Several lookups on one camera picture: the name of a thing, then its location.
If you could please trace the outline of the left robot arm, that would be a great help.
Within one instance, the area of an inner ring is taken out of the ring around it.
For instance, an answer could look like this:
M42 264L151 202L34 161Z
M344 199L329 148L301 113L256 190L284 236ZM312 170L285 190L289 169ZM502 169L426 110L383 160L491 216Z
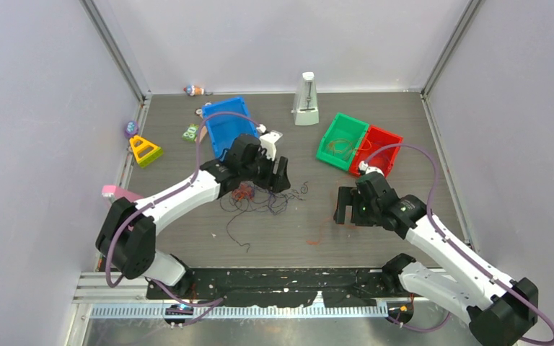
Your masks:
M187 267L175 256L157 250L157 235L186 213L222 198L243 182L273 193L290 188L286 157L276 156L278 131L255 137L238 136L222 159L200 165L187 179L135 202L118 198L112 203L95 246L105 256L106 268L115 267L127 279L146 277L164 284L175 298L193 287Z

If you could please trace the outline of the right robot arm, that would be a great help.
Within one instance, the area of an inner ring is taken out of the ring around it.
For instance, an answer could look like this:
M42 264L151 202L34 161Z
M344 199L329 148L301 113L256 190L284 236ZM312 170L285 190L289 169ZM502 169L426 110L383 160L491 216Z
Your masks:
M382 267L384 289L393 296L414 293L466 323L482 345L513 345L538 321L538 289L529 279L514 280L462 243L414 195L400 197L380 172L360 176L338 189L337 224L351 209L355 226L379 226L425 252L448 272L436 274L401 253Z

